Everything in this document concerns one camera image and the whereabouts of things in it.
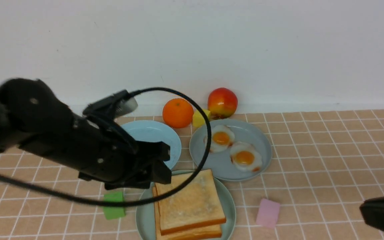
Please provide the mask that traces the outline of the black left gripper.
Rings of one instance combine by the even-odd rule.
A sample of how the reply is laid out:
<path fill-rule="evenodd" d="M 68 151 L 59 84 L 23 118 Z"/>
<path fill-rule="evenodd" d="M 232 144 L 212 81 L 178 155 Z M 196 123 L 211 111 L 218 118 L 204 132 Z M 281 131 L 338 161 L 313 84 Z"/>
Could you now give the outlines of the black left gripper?
<path fill-rule="evenodd" d="M 172 182 L 164 163 L 171 158 L 168 144 L 135 140 L 101 115 L 26 114 L 19 118 L 19 130 L 30 134 L 20 149 L 75 169 L 82 180 L 103 182 L 107 190 Z"/>

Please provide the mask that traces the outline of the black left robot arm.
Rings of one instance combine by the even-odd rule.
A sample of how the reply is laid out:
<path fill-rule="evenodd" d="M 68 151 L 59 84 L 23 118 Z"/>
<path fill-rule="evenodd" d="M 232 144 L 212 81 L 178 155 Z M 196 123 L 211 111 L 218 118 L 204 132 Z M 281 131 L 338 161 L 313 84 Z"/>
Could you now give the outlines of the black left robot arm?
<path fill-rule="evenodd" d="M 115 122 L 136 108 L 123 90 L 79 116 L 43 81 L 9 79 L 0 85 L 0 153 L 16 146 L 78 171 L 79 179 L 103 182 L 107 190 L 169 184 L 170 146 L 136 140 Z"/>

